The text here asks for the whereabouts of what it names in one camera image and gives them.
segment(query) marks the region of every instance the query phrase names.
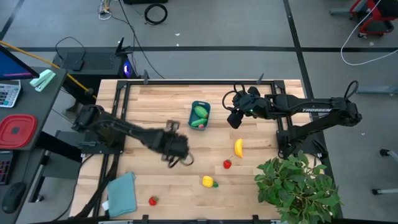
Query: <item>banana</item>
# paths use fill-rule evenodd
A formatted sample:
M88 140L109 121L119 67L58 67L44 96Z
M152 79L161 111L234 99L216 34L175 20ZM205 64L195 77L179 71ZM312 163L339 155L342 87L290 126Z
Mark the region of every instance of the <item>banana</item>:
M235 142L235 154L243 158L243 139L238 139Z

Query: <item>potted plant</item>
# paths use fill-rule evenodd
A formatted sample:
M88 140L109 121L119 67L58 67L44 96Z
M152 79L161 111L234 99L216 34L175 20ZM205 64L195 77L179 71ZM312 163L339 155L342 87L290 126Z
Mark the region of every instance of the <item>potted plant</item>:
M316 161L313 168L308 165L300 151L297 157L283 161L275 158L257 167L264 173L254 178L259 187L258 201L275 205L281 222L316 224L331 222L337 215L336 207L341 204L338 187L331 177L321 174L326 166L316 166Z

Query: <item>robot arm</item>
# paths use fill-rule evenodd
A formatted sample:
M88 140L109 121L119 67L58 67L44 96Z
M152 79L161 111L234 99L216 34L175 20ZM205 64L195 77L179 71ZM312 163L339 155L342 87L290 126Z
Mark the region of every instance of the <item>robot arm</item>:
M356 84L353 92L347 95L352 84ZM253 118L278 119L292 116L296 113L326 113L320 119L316 119L303 126L292 126L287 131L278 132L278 143L283 158L290 155L291 147L297 141L304 141L308 135L323 131L335 125L355 126L362 116L358 113L355 103L350 102L349 97L358 89L358 82L353 81L349 84L344 97L330 99L300 99L294 95L277 94L264 95L256 87L250 87L248 92L242 85L241 91L234 90L228 92L223 98L223 106L230 110L228 123L235 129L239 128L243 116ZM235 93L233 98L234 107L226 107L224 100L230 93Z
M138 139L152 151L162 154L162 160L168 161L170 168L178 161L186 166L193 163L193 157L189 153L188 138L177 134L175 131L178 128L179 123L176 121L167 121L166 129L142 128L115 118L96 105L85 106L72 126L72 129L78 132L96 133L99 140L108 147L122 144L124 135ZM183 160L188 155L191 156L192 161L186 164Z

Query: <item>computer mouse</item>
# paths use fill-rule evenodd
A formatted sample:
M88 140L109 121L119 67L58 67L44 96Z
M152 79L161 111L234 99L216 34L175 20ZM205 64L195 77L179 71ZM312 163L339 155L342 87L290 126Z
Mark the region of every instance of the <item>computer mouse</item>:
M8 191L4 194L1 204L1 208L5 213L14 213L18 209L25 189L26 184L23 182L18 182L10 186Z

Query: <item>computer monitor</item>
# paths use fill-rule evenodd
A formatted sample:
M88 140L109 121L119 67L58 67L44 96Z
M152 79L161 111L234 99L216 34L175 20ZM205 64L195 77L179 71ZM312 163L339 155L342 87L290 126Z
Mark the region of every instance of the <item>computer monitor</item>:
M0 46L0 81L38 78L39 74Z

